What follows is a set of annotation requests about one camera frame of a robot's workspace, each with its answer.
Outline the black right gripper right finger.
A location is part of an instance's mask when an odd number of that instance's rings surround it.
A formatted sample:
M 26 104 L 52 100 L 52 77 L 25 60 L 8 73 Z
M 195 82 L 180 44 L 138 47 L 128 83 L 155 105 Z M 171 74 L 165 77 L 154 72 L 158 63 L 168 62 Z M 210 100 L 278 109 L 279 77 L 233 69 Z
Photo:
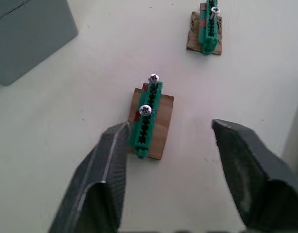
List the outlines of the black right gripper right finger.
M 298 176 L 252 129 L 212 120 L 224 176 L 249 230 L 298 232 Z

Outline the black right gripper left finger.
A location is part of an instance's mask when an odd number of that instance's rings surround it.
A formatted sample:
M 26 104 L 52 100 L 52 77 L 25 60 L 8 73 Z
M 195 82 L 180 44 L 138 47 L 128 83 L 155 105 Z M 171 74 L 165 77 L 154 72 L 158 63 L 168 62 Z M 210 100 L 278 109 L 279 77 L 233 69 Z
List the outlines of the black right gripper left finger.
M 106 129 L 76 168 L 50 233 L 116 233 L 126 186 L 130 126 Z

